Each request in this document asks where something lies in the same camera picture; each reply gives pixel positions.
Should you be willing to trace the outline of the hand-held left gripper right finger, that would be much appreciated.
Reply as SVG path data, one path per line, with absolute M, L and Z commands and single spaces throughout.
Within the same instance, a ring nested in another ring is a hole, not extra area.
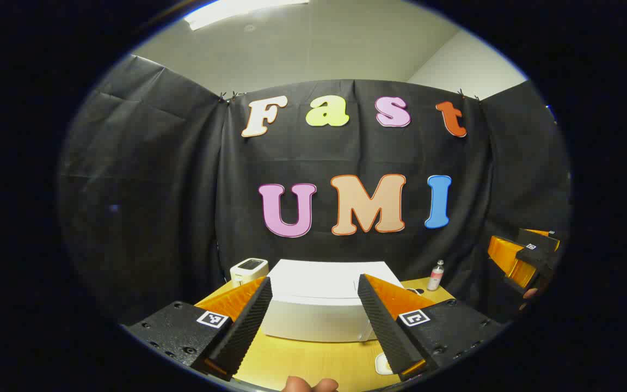
M 359 276 L 356 290 L 392 372 L 404 382 L 454 365 L 505 328 L 462 301 L 435 302 L 369 274 Z

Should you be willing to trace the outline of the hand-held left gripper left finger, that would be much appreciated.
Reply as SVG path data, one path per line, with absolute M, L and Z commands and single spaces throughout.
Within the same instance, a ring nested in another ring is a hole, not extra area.
M 202 304 L 174 301 L 126 328 L 159 354 L 230 381 L 241 367 L 271 300 L 271 279 L 265 276 Z

